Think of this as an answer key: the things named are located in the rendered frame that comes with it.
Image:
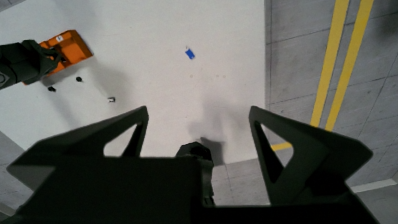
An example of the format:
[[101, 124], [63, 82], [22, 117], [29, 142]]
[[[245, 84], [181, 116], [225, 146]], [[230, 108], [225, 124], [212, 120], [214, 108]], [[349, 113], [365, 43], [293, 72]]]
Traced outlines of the orange rack of bins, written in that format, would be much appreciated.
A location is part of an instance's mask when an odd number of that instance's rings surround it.
[[63, 67], [69, 67], [75, 63], [92, 57], [91, 52], [89, 51], [89, 49], [75, 29], [66, 30], [39, 44], [47, 48], [51, 48], [54, 46], [64, 55], [64, 58], [67, 60], [66, 62], [63, 62], [61, 60], [58, 67], [50, 74], [54, 74], [59, 70], [63, 70]]

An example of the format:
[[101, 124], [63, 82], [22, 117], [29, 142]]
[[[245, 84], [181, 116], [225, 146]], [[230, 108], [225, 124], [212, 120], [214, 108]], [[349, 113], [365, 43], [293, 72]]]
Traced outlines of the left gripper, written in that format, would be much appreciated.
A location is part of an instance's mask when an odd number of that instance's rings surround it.
[[43, 47], [35, 39], [24, 40], [22, 44], [35, 56], [34, 58], [16, 63], [10, 63], [4, 58], [0, 59], [14, 71], [17, 78], [15, 84], [23, 81], [25, 84], [30, 85], [40, 81], [58, 67], [63, 57], [60, 51]]

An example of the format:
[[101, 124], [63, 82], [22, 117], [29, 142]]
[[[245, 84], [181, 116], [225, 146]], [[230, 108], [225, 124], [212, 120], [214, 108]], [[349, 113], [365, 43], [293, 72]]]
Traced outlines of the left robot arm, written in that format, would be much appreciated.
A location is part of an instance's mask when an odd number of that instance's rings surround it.
[[[35, 57], [21, 42], [3, 44], [0, 46], [0, 59], [4, 58], [10, 63], [16, 63]], [[0, 60], [0, 90], [14, 85], [16, 81], [17, 78], [14, 71]], [[14, 215], [0, 221], [0, 224], [16, 224], [20, 218]]]

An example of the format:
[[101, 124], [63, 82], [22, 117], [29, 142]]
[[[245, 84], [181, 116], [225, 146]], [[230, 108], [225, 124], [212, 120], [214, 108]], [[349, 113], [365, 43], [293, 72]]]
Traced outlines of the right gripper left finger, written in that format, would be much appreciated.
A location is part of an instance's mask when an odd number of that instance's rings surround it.
[[[147, 106], [36, 141], [25, 152], [105, 156], [105, 146], [136, 125], [121, 156], [140, 156], [149, 122]], [[24, 152], [24, 153], [25, 153]]]

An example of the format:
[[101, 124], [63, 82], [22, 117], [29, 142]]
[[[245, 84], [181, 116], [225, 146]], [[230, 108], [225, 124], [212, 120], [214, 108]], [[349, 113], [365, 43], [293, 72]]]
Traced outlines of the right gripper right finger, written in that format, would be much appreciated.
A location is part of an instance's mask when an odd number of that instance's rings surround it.
[[[345, 182], [373, 157], [360, 140], [255, 105], [250, 108], [248, 120], [270, 205], [289, 204], [309, 183]], [[285, 167], [261, 125], [293, 147]]]

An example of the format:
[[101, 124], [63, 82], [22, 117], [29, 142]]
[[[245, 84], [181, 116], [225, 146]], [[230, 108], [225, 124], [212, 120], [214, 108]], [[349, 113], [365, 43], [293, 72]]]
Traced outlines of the blue usb stick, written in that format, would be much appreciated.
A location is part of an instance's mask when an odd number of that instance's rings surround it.
[[188, 47], [185, 47], [184, 50], [186, 51], [185, 53], [188, 55], [190, 59], [193, 59], [195, 57], [195, 55], [192, 53], [190, 49], [188, 49]]

